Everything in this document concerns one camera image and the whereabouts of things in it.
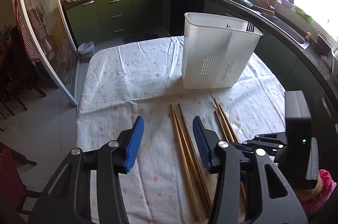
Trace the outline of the light bamboo chopstick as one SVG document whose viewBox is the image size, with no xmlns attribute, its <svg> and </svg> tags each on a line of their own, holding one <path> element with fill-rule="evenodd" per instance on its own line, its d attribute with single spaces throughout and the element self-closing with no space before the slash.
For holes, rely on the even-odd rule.
<svg viewBox="0 0 338 224">
<path fill-rule="evenodd" d="M 221 117 L 221 121 L 223 123 L 223 127 L 225 129 L 226 135 L 228 136 L 228 142 L 238 143 L 238 139 L 236 134 L 234 133 L 234 130 L 232 129 L 230 122 L 228 121 L 228 118 L 226 117 L 226 114 L 222 108 L 222 106 L 217 102 L 215 98 L 213 98 L 213 101 L 216 105 L 217 112 Z"/>
<path fill-rule="evenodd" d="M 226 135 L 225 129 L 223 127 L 223 123 L 221 121 L 221 117 L 220 117 L 220 115 L 218 114 L 217 111 L 215 111 L 215 115 L 216 115 L 217 121 L 219 123 L 219 126 L 221 128 L 222 137 L 224 137 L 225 141 L 227 142 L 228 141 L 228 136 Z M 246 202 L 246 193 L 245 193 L 245 188 L 244 188 L 243 183 L 241 183 L 241 185 L 240 185 L 240 191 L 241 191 L 241 199 L 242 199 L 243 203 L 245 203 Z"/>
</svg>

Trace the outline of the brown wooden chopstick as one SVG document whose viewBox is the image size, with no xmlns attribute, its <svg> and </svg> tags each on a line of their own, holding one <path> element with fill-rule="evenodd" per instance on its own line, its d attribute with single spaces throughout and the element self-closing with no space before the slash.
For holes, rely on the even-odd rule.
<svg viewBox="0 0 338 224">
<path fill-rule="evenodd" d="M 183 110 L 182 110 L 180 103 L 178 103 L 178 109 L 179 109 L 180 116 L 182 118 L 183 125 L 184 125 L 184 132 L 185 132 L 185 136 L 186 136 L 188 153 L 189 153 L 190 158 L 191 158 L 190 161 L 191 161 L 192 172 L 193 172 L 193 175 L 194 175 L 194 178 L 195 178 L 195 184 L 198 187 L 198 193 L 199 193 L 200 199 L 201 199 L 202 204 L 203 204 L 203 208 L 204 208 L 206 218 L 209 219 L 210 214 L 211 214 L 211 207 L 212 207 L 212 202 L 211 202 L 211 199 L 210 199 L 209 191 L 207 189 L 206 182 L 204 180 L 202 170 L 201 170 L 200 164 L 198 162 L 198 158 L 197 158 L 197 155 L 196 155 L 196 152 L 195 152 L 193 141 L 192 141 L 192 138 L 191 138 L 188 126 L 187 126 L 186 118 L 184 116 L 184 113 L 183 113 Z"/>
</svg>

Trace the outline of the brown chopstick red end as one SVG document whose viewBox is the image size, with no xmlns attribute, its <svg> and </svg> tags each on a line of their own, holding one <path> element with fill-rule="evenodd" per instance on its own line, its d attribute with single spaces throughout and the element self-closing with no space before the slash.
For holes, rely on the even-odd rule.
<svg viewBox="0 0 338 224">
<path fill-rule="evenodd" d="M 172 104 L 170 104 L 170 110 L 171 110 L 171 114 L 172 114 L 172 120 L 174 122 L 174 130 L 175 130 L 176 138 L 177 138 L 176 141 L 177 141 L 178 148 L 179 148 L 180 160 L 181 160 L 182 168 L 183 168 L 183 177 L 184 177 L 184 181 L 185 181 L 186 187 L 187 187 L 188 198 L 189 198 L 189 201 L 190 201 L 194 220 L 195 220 L 195 222 L 199 222 L 200 217 L 199 217 L 199 213 L 198 213 L 198 208 L 196 206 L 194 191 L 193 191 L 190 173 L 189 173 L 189 169 L 188 169 L 188 165 L 187 165 L 187 161 L 186 161 L 186 157 L 185 157 L 185 153 L 184 153 L 184 148 L 183 148 L 183 144 L 182 144 L 181 137 L 180 137 L 180 130 L 179 130 L 179 126 L 178 126 L 179 123 L 178 123 L 176 113 L 175 113 L 175 110 L 174 110 L 174 107 L 173 107 Z"/>
</svg>

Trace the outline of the green kitchen cabinets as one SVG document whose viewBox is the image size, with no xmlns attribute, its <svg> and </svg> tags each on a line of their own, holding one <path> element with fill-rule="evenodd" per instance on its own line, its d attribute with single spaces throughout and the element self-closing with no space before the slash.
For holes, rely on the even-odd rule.
<svg viewBox="0 0 338 224">
<path fill-rule="evenodd" d="M 184 33 L 187 12 L 217 14 L 254 23 L 262 32 L 255 54 L 286 90 L 302 90 L 316 128 L 337 132 L 337 83 L 324 54 L 309 42 L 306 50 L 261 15 L 253 15 L 229 0 L 83 0 L 65 7 L 77 43 L 101 43 L 162 27 L 171 36 Z"/>
</svg>

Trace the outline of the pink patterned sleeve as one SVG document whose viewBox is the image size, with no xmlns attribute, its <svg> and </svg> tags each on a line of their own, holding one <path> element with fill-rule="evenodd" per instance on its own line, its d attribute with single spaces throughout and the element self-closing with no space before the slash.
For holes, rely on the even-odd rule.
<svg viewBox="0 0 338 224">
<path fill-rule="evenodd" d="M 332 195 L 337 183 L 333 181 L 329 171 L 319 170 L 319 178 L 314 189 L 294 190 L 307 216 L 317 214 Z"/>
</svg>

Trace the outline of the stainless steel sink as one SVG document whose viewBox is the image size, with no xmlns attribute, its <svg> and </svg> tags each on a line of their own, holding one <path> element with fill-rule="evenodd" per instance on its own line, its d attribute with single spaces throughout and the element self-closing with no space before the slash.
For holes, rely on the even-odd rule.
<svg viewBox="0 0 338 224">
<path fill-rule="evenodd" d="M 297 31 L 292 29 L 289 25 L 287 25 L 285 22 L 283 22 L 279 18 L 265 14 L 265 13 L 262 13 L 261 16 L 263 16 L 265 19 L 273 23 L 279 29 L 287 33 L 287 35 L 293 39 L 293 42 L 297 46 L 302 48 L 303 50 L 306 50 L 308 46 L 310 45 L 309 42 L 306 41 L 304 37 L 302 37 Z"/>
</svg>

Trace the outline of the white plastic utensil holder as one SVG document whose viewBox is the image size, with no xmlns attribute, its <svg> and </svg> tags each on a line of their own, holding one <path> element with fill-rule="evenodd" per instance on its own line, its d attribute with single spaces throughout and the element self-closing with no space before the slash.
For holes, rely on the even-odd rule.
<svg viewBox="0 0 338 224">
<path fill-rule="evenodd" d="M 233 87 L 262 32 L 246 31 L 248 21 L 187 12 L 184 15 L 182 80 L 186 89 Z"/>
</svg>

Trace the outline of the black fork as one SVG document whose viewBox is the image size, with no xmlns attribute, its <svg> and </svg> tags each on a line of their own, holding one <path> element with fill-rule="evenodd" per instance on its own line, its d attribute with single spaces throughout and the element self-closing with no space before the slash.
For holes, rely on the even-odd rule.
<svg viewBox="0 0 338 224">
<path fill-rule="evenodd" d="M 253 33 L 254 32 L 254 25 L 250 22 L 247 23 L 247 27 L 246 27 L 246 31 L 249 32 L 249 33 Z"/>
</svg>

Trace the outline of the floral white tablecloth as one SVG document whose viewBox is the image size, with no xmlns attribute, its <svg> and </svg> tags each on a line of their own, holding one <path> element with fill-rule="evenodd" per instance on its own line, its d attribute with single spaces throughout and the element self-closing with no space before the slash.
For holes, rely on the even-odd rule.
<svg viewBox="0 0 338 224">
<path fill-rule="evenodd" d="M 171 37 L 104 49 L 90 60 L 77 115 L 76 144 L 96 150 L 144 119 L 132 170 L 120 176 L 130 223 L 193 223 L 174 134 L 171 106 L 183 125 L 200 117 L 218 131 L 221 104 L 239 141 L 284 131 L 284 88 L 256 54 L 231 88 L 187 90 L 181 76 L 183 38 Z"/>
</svg>

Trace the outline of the dark wooden chair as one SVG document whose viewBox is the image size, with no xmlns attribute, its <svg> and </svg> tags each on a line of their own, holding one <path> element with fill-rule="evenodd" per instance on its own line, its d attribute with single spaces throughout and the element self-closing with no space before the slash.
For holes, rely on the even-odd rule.
<svg viewBox="0 0 338 224">
<path fill-rule="evenodd" d="M 1 105 L 14 116 L 15 113 L 6 104 L 15 100 L 27 111 L 26 105 L 19 98 L 22 90 L 34 89 L 43 98 L 46 93 L 37 85 L 40 76 L 27 56 L 18 27 L 8 28 L 7 32 L 9 37 L 1 40 Z"/>
</svg>

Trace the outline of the small trash bin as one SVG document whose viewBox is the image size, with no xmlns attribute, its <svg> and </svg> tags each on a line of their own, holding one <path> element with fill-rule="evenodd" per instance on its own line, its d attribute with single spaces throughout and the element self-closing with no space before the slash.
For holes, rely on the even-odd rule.
<svg viewBox="0 0 338 224">
<path fill-rule="evenodd" d="M 82 62 L 89 62 L 94 55 L 94 42 L 86 41 L 78 47 L 78 53 Z"/>
</svg>

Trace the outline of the glass sliding door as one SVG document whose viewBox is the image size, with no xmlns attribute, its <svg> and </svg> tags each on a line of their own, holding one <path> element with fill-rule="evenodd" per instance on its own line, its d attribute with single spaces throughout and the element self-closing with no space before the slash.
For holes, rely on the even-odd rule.
<svg viewBox="0 0 338 224">
<path fill-rule="evenodd" d="M 38 60 L 71 104 L 78 105 L 79 55 L 68 29 L 61 0 L 17 0 L 23 27 Z"/>
</svg>

